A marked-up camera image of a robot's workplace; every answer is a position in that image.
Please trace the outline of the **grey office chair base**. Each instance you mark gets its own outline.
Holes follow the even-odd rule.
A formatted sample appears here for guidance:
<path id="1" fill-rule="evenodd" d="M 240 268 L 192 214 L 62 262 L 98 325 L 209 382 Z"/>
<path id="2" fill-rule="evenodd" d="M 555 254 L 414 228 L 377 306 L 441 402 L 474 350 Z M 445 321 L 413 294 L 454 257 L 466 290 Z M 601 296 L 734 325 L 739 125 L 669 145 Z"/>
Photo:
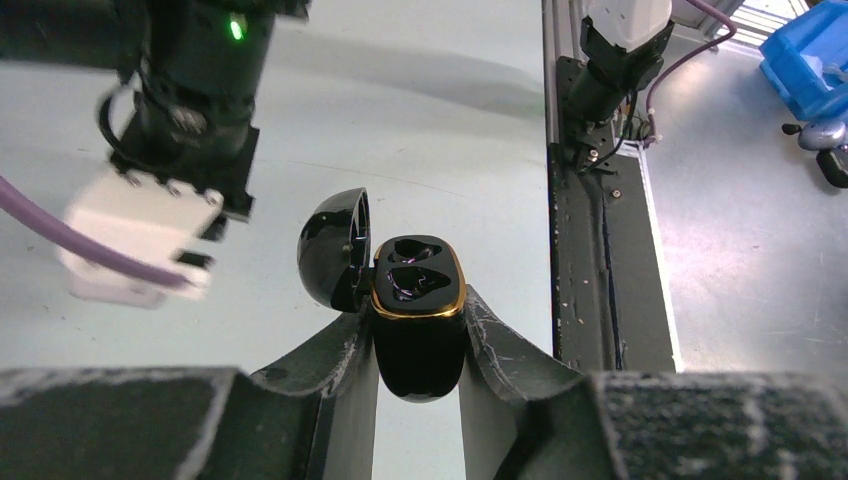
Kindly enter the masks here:
<path id="1" fill-rule="evenodd" d="M 820 119 L 805 125 L 784 123 L 781 131 L 796 136 L 798 146 L 816 153 L 816 164 L 825 180 L 835 188 L 847 188 L 847 123 Z"/>

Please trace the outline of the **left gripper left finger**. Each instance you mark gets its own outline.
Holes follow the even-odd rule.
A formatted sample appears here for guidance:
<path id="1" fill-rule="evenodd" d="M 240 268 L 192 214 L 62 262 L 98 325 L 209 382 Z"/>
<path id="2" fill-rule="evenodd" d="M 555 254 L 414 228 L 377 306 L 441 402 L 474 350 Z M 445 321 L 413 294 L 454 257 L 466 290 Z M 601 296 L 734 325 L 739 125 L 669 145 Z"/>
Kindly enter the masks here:
<path id="1" fill-rule="evenodd" d="M 359 466 L 333 423 L 372 435 L 373 309 L 345 313 L 275 362 L 27 368 L 1 374 L 5 479 L 308 479 Z"/>

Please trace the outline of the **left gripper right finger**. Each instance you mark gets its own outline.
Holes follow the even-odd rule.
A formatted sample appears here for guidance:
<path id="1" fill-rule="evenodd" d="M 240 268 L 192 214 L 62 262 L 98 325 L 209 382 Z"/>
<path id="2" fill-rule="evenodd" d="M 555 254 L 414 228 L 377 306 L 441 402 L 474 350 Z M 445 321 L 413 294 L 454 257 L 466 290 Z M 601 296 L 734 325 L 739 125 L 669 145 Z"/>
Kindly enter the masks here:
<path id="1" fill-rule="evenodd" d="M 470 479 L 843 479 L 847 397 L 797 373 L 579 373 L 475 291 L 459 383 Z"/>

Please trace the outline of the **blue plastic bin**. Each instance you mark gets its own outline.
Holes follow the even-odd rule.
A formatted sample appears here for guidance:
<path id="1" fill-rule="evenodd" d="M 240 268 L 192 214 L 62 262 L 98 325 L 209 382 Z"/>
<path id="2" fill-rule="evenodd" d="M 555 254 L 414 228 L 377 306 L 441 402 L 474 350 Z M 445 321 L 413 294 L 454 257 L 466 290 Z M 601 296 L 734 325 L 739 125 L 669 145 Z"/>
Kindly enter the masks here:
<path id="1" fill-rule="evenodd" d="M 771 34 L 760 69 L 800 121 L 847 117 L 847 3 L 823 1 Z"/>

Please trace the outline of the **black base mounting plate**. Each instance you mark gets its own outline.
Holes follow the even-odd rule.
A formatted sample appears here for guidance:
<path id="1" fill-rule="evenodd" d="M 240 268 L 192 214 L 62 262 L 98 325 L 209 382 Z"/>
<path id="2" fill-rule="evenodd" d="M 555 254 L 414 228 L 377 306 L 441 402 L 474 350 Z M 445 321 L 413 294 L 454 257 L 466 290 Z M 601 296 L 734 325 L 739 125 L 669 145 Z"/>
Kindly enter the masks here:
<path id="1" fill-rule="evenodd" d="M 621 148 L 578 173 L 557 137 L 558 103 L 585 66 L 546 73 L 553 355 L 582 370 L 674 372 L 682 361 L 641 151 Z"/>

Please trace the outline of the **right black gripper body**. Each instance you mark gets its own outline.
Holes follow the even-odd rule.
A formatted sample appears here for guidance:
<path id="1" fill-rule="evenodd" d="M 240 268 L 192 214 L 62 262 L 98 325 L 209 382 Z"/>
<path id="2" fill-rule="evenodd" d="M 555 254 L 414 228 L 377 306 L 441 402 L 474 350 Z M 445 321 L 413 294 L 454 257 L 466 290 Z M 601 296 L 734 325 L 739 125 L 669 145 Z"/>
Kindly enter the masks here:
<path id="1" fill-rule="evenodd" d="M 200 193 L 216 190 L 223 195 L 222 215 L 248 222 L 254 197 L 247 192 L 247 188 L 259 133 L 258 129 L 250 127 L 244 145 L 237 154 L 230 157 L 185 150 L 174 162 L 164 165 L 148 163 L 139 167 L 113 151 L 109 161 L 121 172 L 136 169 L 166 180 L 178 180 L 192 185 Z"/>

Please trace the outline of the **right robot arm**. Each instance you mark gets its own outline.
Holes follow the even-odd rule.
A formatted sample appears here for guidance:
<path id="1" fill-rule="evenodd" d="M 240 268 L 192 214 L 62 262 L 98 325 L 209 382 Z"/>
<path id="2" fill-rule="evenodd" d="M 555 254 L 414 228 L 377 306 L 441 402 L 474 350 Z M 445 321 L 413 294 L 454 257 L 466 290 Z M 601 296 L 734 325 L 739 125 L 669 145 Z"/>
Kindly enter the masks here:
<path id="1" fill-rule="evenodd" d="M 259 132 L 251 124 L 278 18 L 304 20 L 305 1 L 5 1 L 1 57 L 138 78 L 124 133 L 111 102 L 97 123 L 120 173 L 179 180 L 223 196 L 228 218 L 249 218 L 246 186 Z M 595 1 L 580 25 L 585 69 L 556 85 L 557 141 L 584 153 L 592 131 L 658 74 L 674 24 L 668 1 Z"/>

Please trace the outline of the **black earbud charging case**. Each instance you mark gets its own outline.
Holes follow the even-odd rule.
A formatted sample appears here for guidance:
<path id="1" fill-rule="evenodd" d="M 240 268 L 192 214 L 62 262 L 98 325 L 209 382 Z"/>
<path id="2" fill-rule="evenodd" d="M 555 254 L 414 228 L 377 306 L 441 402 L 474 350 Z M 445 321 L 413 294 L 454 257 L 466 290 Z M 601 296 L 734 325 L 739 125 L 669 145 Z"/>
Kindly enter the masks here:
<path id="1" fill-rule="evenodd" d="M 297 266 L 317 303 L 365 316 L 392 394 L 424 403 L 456 387 L 467 346 L 467 285 L 445 240 L 404 235 L 374 247 L 368 195 L 355 188 L 315 208 L 299 236 Z"/>

